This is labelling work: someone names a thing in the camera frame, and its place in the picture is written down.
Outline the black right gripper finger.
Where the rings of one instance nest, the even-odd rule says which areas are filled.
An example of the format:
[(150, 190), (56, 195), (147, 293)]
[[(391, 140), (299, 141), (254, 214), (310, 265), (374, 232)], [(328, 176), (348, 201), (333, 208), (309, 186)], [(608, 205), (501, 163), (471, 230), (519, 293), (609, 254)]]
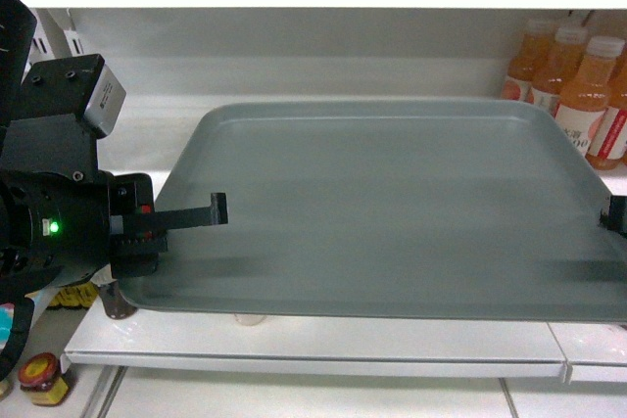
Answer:
[(601, 209), (601, 226), (609, 231), (625, 236), (627, 232), (626, 205), (627, 200), (625, 196), (609, 196)]

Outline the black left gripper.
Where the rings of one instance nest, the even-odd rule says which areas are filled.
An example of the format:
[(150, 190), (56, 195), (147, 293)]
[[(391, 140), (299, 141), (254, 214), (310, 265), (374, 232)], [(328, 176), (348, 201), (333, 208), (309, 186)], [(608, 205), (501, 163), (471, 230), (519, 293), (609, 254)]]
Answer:
[(168, 250), (165, 231), (227, 223), (225, 193), (211, 193), (207, 207), (154, 211), (145, 173), (101, 172), (84, 183), (4, 170), (1, 298), (79, 284), (104, 266), (115, 279), (148, 276)]

